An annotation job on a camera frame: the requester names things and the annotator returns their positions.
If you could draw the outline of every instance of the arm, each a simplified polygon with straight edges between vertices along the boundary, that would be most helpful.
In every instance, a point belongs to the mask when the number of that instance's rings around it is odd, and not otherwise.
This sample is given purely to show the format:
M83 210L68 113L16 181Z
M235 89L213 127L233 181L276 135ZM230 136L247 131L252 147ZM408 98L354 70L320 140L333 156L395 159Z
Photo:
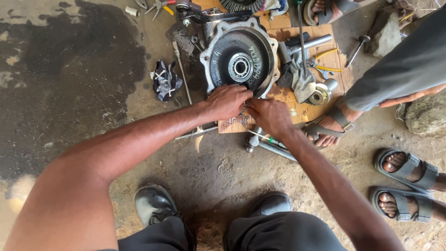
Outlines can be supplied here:
M206 101L74 145L40 175L4 250L118 249L110 183L173 138L238 115L251 97L243 86L223 86Z
M285 103L251 100L248 105L252 108L247 110L256 123L285 144L296 158L357 250L404 250L398 237L364 196L294 127Z

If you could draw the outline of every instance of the hammer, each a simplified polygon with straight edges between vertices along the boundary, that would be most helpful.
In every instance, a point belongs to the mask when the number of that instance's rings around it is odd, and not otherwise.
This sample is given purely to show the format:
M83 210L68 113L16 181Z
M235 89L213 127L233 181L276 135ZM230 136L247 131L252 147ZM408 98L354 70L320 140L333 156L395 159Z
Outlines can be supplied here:
M322 37L313 38L308 41L305 41L304 49L308 49L313 46L318 46L320 44L323 44L325 42L330 41L332 38L331 34L323 35ZM285 42L280 42L278 47L278 52L280 59L282 61L282 64L288 64L292 60L292 55L296 52L299 52L302 50L300 45L294 45L294 46L286 46Z

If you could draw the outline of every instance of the screwdriver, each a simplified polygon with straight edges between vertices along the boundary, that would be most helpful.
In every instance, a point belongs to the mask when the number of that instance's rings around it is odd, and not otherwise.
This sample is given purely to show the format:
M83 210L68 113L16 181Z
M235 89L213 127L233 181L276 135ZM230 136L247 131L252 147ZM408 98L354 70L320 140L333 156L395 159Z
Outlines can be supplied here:
M274 145L278 145L278 146L280 146L280 147L286 149L286 146L285 146L284 144L282 144L281 142L275 140L273 137L268 138L268 137L266 137L266 136L263 136L263 135L261 135L261 134L256 133L255 131L251 131L251 130L248 130L248 132L250 132L250 133L252 133L252 134L255 134L255 135L257 135L257 136L260 136L260 137L262 137L262 138L268 140L270 143L272 143L272 144L274 144Z

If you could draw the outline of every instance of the hand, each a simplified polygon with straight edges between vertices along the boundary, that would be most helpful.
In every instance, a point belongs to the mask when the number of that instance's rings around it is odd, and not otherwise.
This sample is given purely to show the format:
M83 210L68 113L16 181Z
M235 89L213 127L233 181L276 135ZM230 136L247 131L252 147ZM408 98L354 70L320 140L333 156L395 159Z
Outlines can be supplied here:
M393 106L393 105L397 105L397 104L401 104L401 103L412 102L415 99L421 98L423 96L439 93L444 88L446 88L446 83L437 85L437 86L434 86L434 87L428 88L426 90L419 91L419 92L416 92L416 93L413 93L413 94L410 94L410 95L407 95L404 97L400 97L400 98L396 98L396 99L388 99L386 101L381 102L380 107L384 108L384 107L389 107L389 106Z
M251 99L245 110L262 130L280 142L283 142L291 130L296 129L291 122L289 107L284 102L274 99Z
M252 91L235 84L217 87L205 101L212 121L227 120L240 114L243 103L252 98Z

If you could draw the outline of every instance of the pliers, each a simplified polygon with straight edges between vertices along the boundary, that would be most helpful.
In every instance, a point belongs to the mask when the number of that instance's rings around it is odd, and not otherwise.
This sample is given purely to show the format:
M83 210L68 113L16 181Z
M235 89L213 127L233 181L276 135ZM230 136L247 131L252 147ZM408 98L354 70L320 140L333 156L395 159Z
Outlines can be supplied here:
M316 68L318 71L321 72L321 74L322 74L324 79L328 79L327 73L331 73L332 75L334 75L334 73L333 73L334 71L342 72L342 69L324 67L324 66L318 65L318 63L316 62L316 60L318 60L322 56L327 55L327 54L332 53L332 52L335 52L337 50L338 50L338 48L334 48L334 49L322 52L321 54L317 55L315 58L308 59L306 61L307 67Z
M150 7L150 9L148 9L145 13L149 13L151 10L153 10L154 8L157 8L157 12L155 13L155 16L153 17L152 21L155 20L155 18L157 17L158 13L160 12L161 8L165 9L167 12L169 12L172 16L173 16L173 11L167 7L169 4L175 4L176 0L168 0L168 1L163 1L163 0L155 0L155 3L152 5L152 7Z

